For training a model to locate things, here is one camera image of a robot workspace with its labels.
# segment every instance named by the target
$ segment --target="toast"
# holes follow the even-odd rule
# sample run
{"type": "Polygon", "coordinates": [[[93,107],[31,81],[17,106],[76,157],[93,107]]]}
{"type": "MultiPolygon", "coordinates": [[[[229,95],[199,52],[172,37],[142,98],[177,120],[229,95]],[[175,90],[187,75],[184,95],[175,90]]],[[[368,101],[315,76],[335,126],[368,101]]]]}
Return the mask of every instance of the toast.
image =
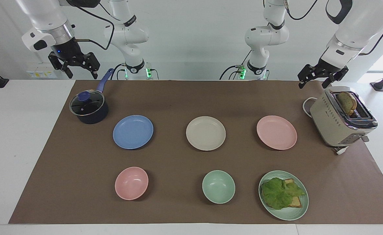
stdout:
{"type": "MultiPolygon", "coordinates": [[[[284,183],[285,184],[294,183],[294,180],[293,179],[287,179],[287,180],[284,180],[284,183]]],[[[302,208],[302,203],[300,202],[300,199],[298,196],[294,196],[292,198],[292,202],[289,204],[289,207],[302,208]]]]}
{"type": "Polygon", "coordinates": [[[351,116],[357,108],[357,100],[355,97],[349,92],[341,92],[336,96],[336,98],[339,100],[342,110],[348,116],[351,116]]]}

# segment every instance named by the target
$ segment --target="cream toaster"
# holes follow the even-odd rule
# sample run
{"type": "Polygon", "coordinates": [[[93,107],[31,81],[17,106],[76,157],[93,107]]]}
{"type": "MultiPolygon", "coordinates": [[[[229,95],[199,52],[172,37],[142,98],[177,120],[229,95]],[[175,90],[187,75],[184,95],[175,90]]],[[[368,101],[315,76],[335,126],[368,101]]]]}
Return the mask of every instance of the cream toaster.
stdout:
{"type": "Polygon", "coordinates": [[[332,147],[349,146],[360,139],[368,142],[367,134],[377,128],[377,120],[363,100],[347,86],[326,88],[311,106],[310,112],[323,140],[332,147]],[[340,92],[351,93],[357,101],[357,108],[351,116],[342,110],[336,97],[340,92]]]}

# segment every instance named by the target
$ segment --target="green plate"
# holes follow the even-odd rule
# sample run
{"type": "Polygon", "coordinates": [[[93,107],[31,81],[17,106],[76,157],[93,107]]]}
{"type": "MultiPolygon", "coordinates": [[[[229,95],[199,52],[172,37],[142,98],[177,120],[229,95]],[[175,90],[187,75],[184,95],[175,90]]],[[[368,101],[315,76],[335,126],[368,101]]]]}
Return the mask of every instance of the green plate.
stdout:
{"type": "Polygon", "coordinates": [[[275,217],[277,217],[281,220],[287,220],[287,221],[297,220],[300,217],[302,217],[306,213],[306,211],[308,210],[309,196],[308,196],[308,192],[306,191],[305,186],[297,177],[295,177],[294,175],[292,175],[288,172],[285,172],[285,171],[270,171],[266,175],[264,175],[260,180],[260,184],[258,185],[258,194],[260,195],[260,200],[261,200],[262,204],[264,205],[264,207],[266,208],[266,210],[270,214],[274,215],[275,217]],[[305,195],[302,195],[299,197],[300,202],[302,204],[302,208],[287,207],[287,208],[283,208],[281,210],[276,210],[274,208],[269,207],[266,204],[266,202],[264,201],[264,198],[263,198],[263,194],[261,192],[261,186],[263,185],[263,183],[265,183],[265,182],[267,182],[267,181],[269,181],[275,177],[282,179],[282,180],[292,178],[295,181],[295,183],[297,184],[297,186],[299,186],[305,192],[305,195]]]}
{"type": "Polygon", "coordinates": [[[224,204],[234,197],[235,182],[225,171],[215,170],[203,178],[202,189],[209,201],[224,204]]]}

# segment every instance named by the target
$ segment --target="white wall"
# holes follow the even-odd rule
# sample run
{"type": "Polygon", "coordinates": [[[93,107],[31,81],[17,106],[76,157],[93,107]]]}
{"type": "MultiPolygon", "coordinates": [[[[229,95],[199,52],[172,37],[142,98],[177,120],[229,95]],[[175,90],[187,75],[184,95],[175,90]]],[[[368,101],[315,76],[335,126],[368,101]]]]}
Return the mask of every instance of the white wall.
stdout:
{"type": "MultiPolygon", "coordinates": [[[[303,15],[313,1],[290,0],[292,14],[296,17],[303,15]]],[[[325,14],[326,2],[318,1],[310,15],[301,21],[286,17],[289,41],[268,48],[270,79],[297,80],[297,73],[305,64],[316,64],[338,28],[325,14]]],[[[129,3],[138,20],[150,29],[149,41],[139,46],[145,60],[159,71],[161,79],[218,79],[225,68],[240,64],[248,53],[245,31],[267,24],[263,19],[262,0],[130,0],[129,3]]],[[[76,25],[77,38],[106,43],[102,33],[106,22],[76,8],[64,7],[63,11],[76,25]]],[[[106,17],[99,7],[92,12],[106,17]]],[[[29,19],[14,0],[0,0],[2,76],[23,79],[27,64],[48,62],[50,50],[36,54],[28,51],[20,40],[30,27],[29,19]]],[[[81,43],[81,47],[84,53],[96,54],[102,64],[99,76],[123,61],[113,46],[106,52],[91,43],[81,43]]],[[[350,72],[344,80],[357,81],[382,54],[383,40],[371,55],[361,56],[348,65],[350,72]]],[[[91,79],[87,71],[74,69],[73,72],[77,79],[91,79]]]]}

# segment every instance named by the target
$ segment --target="brown mat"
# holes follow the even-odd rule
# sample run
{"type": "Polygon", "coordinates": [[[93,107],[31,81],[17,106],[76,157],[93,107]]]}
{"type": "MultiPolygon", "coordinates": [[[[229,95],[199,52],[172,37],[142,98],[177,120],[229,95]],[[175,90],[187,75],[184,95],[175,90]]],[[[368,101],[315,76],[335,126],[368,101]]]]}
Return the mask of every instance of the brown mat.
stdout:
{"type": "Polygon", "coordinates": [[[236,223],[236,224],[383,224],[383,175],[361,141],[336,156],[302,111],[308,97],[323,89],[310,82],[109,81],[106,119],[85,125],[73,116],[70,99],[98,81],[76,81],[9,223],[236,223]],[[141,114],[154,124],[154,136],[138,150],[124,150],[112,138],[115,124],[141,114]],[[266,115],[288,119],[298,132],[296,145],[272,150],[255,126],[266,115]],[[225,126],[217,150],[194,149],[187,124],[212,116],[225,126]],[[117,175],[139,166],[149,175],[145,194],[135,201],[118,198],[117,175]],[[202,192],[209,171],[234,178],[234,198],[210,203],[202,192]],[[309,209],[293,222],[270,215],[257,186],[269,171],[297,176],[309,193],[309,209]]]}

